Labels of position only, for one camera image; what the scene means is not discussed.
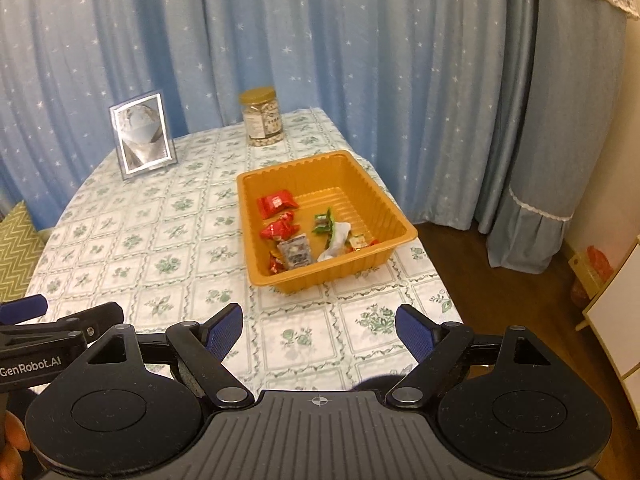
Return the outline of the person's left hand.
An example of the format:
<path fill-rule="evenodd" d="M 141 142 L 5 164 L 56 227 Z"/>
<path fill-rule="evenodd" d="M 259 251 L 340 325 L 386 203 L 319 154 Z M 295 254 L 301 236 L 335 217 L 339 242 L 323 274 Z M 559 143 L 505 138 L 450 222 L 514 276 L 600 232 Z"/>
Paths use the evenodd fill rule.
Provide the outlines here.
<path fill-rule="evenodd" d="M 4 445 L 0 462 L 1 479 L 21 479 L 23 473 L 21 452 L 27 452 L 30 448 L 24 425 L 14 414 L 7 412 L 3 431 Z"/>

